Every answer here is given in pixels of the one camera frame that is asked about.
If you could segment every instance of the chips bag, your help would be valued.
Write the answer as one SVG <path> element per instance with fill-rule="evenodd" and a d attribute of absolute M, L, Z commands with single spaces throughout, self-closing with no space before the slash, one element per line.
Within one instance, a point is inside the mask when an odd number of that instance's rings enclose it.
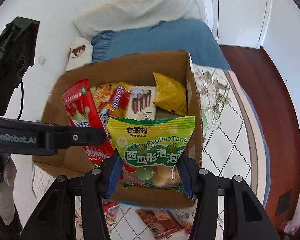
<path fill-rule="evenodd" d="M 74 83 L 63 95 L 63 102 L 72 126 L 98 127 L 104 129 L 89 89 L 89 79 Z M 94 166 L 99 167 L 104 159 L 113 154 L 109 138 L 100 146 L 83 147 Z"/>
<path fill-rule="evenodd" d="M 176 163 L 194 127 L 194 116 L 140 121 L 109 119 L 108 131 L 124 163 L 124 183 L 177 186 L 180 178 Z"/>
<path fill-rule="evenodd" d="M 106 83 L 91 88 L 93 101 L 113 149 L 115 149 L 115 145 L 106 127 L 110 117 L 125 118 L 131 95 L 131 86 L 130 84 L 119 82 Z"/>
<path fill-rule="evenodd" d="M 157 94 L 153 103 L 169 112 L 187 115 L 186 88 L 177 80 L 160 73 L 153 73 Z"/>

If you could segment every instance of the yellow snack bag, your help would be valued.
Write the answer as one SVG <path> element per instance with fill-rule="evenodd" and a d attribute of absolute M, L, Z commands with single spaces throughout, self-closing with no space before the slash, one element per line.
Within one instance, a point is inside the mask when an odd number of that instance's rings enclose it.
<path fill-rule="evenodd" d="M 194 116 L 161 120 L 110 118 L 107 129 L 123 161 L 126 184 L 175 187 L 176 163 L 195 127 Z"/>
<path fill-rule="evenodd" d="M 179 81 L 160 73 L 153 73 L 157 84 L 157 95 L 153 103 L 169 112 L 187 115 L 186 88 Z"/>

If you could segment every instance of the snack bag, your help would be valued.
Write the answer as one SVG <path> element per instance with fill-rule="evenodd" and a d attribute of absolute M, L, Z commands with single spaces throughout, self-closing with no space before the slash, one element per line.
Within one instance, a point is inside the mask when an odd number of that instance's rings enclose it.
<path fill-rule="evenodd" d="M 183 225 L 187 234 L 191 233 L 196 209 L 197 201 L 195 202 L 195 205 L 192 208 L 177 209 L 176 211 L 171 212 L 172 214 L 175 213 L 177 215 L 180 223 Z"/>
<path fill-rule="evenodd" d="M 169 112 L 187 115 L 186 88 L 179 81 L 160 73 L 153 73 L 157 84 L 157 95 L 153 103 Z"/>
<path fill-rule="evenodd" d="M 167 210 L 138 209 L 136 213 L 151 230 L 155 239 L 162 239 L 183 228 Z"/>
<path fill-rule="evenodd" d="M 119 82 L 106 83 L 91 88 L 93 101 L 113 149 L 115 149 L 115 145 L 106 127 L 110 117 L 125 118 L 131 86 L 127 83 Z"/>
<path fill-rule="evenodd" d="M 104 129 L 89 89 L 89 79 L 85 78 L 74 83 L 63 95 L 63 102 L 72 126 L 99 127 Z M 104 159 L 113 154 L 108 137 L 103 145 L 83 147 L 97 168 Z"/>
<path fill-rule="evenodd" d="M 125 118 L 135 120 L 155 119 L 156 106 L 152 103 L 156 88 L 151 86 L 131 87 L 131 96 Z"/>
<path fill-rule="evenodd" d="M 194 127 L 194 116 L 110 119 L 107 128 L 124 163 L 124 182 L 134 186 L 177 186 L 180 178 L 176 163 Z"/>

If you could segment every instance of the candy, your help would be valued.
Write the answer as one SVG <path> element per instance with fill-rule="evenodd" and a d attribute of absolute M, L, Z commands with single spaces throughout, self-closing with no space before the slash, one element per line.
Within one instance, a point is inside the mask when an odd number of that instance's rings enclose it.
<path fill-rule="evenodd" d="M 110 119 L 107 129 L 123 163 L 137 168 L 136 175 L 124 172 L 124 183 L 136 182 L 133 185 L 148 187 L 177 186 L 180 180 L 176 163 L 194 127 L 194 116 L 140 121 Z"/>
<path fill-rule="evenodd" d="M 172 167 L 166 167 L 166 166 L 160 165 L 155 170 L 155 173 L 158 174 L 160 177 L 167 180 L 168 178 L 171 178 L 171 176 L 172 176 Z"/>
<path fill-rule="evenodd" d="M 156 173 L 153 175 L 152 183 L 157 187 L 164 187 L 167 183 L 167 178 L 163 178 Z"/>
<path fill-rule="evenodd" d="M 149 180 L 153 177 L 152 167 L 137 168 L 137 177 L 141 180 Z"/>

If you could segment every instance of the cardboard box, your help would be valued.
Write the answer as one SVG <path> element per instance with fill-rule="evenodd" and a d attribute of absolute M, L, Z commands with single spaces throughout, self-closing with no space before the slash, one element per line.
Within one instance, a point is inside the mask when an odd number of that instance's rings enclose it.
<path fill-rule="evenodd" d="M 202 119 L 201 104 L 197 94 L 191 59 L 185 51 L 133 54 L 104 62 L 86 65 L 63 74 L 55 84 L 45 106 L 42 122 L 69 125 L 69 119 L 62 101 L 65 90 L 79 79 L 88 77 L 90 86 L 107 82 L 127 82 L 136 86 L 155 86 L 153 72 L 162 73 L 178 80 L 187 88 L 188 115 L 195 116 L 195 130 L 187 144 L 186 153 L 201 166 Z M 160 117 L 170 116 L 160 112 Z M 68 178 L 82 176 L 94 167 L 82 147 L 60 150 L 55 156 L 34 156 L 33 161 L 47 173 Z M 148 187 L 123 188 L 118 184 L 112 196 L 114 200 L 154 208 L 186 208 L 193 206 L 183 192 Z"/>

